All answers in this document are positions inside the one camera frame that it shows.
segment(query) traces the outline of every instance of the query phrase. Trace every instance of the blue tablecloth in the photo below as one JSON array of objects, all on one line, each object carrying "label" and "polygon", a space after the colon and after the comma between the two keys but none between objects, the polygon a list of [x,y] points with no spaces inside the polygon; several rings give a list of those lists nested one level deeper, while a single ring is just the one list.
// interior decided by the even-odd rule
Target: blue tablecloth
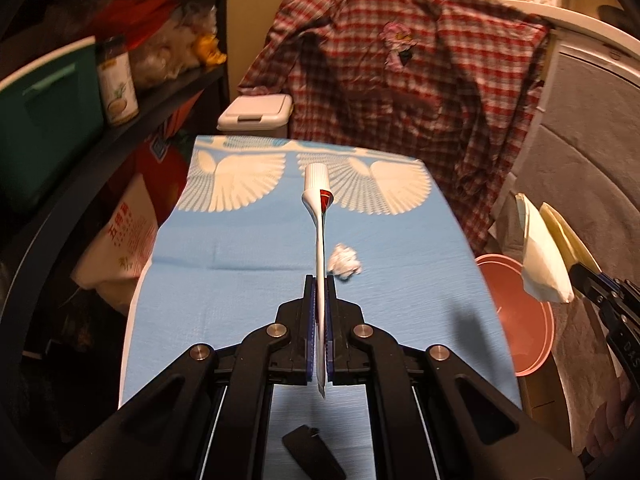
[{"label": "blue tablecloth", "polygon": [[[361,148],[259,137],[199,137],[188,185],[158,233],[129,317],[122,399],[190,345],[239,343],[302,297],[315,230],[301,201],[303,168],[324,162],[335,202],[327,256],[339,242],[364,267],[338,297],[416,348],[445,344],[520,405],[513,364],[484,281],[421,162]],[[305,479],[281,438],[320,429],[350,479],[374,478],[363,387],[276,386],[265,479]]]}]

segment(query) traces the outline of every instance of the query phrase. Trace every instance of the red plaid shirt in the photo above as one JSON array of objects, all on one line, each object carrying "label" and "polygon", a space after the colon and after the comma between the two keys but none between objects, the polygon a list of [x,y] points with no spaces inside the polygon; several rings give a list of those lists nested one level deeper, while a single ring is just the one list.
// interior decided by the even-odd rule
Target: red plaid shirt
[{"label": "red plaid shirt", "polygon": [[423,160],[480,253],[548,32],[491,0],[283,0],[239,91],[290,93],[292,138]]}]

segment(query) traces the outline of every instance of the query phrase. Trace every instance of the metal screw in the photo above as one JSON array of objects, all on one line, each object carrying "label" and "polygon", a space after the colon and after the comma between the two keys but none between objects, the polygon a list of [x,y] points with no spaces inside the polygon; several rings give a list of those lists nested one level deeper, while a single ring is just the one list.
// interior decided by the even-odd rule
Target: metal screw
[{"label": "metal screw", "polygon": [[436,361],[446,361],[449,359],[451,352],[446,346],[436,345],[429,348],[429,355],[436,359]]},{"label": "metal screw", "polygon": [[373,335],[373,329],[369,325],[356,325],[353,327],[356,337],[366,338]]},{"label": "metal screw", "polygon": [[281,323],[271,323],[267,327],[267,334],[271,337],[282,337],[287,333],[287,327]]},{"label": "metal screw", "polygon": [[211,354],[211,350],[207,345],[194,345],[189,350],[189,356],[196,361],[204,361]]}]

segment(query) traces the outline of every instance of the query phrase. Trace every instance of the bottle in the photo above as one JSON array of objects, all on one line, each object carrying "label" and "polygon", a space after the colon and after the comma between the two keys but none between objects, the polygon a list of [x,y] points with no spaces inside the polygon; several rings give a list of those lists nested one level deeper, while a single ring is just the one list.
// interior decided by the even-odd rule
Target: bottle
[{"label": "bottle", "polygon": [[99,43],[95,55],[107,122],[111,126],[126,123],[138,114],[138,100],[124,36]]}]

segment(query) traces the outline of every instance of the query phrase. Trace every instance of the green storage box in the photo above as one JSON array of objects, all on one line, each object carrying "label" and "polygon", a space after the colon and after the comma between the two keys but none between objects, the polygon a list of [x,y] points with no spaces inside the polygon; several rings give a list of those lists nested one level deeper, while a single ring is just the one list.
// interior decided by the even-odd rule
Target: green storage box
[{"label": "green storage box", "polygon": [[0,186],[11,208],[36,207],[103,127],[94,38],[0,81]]}]

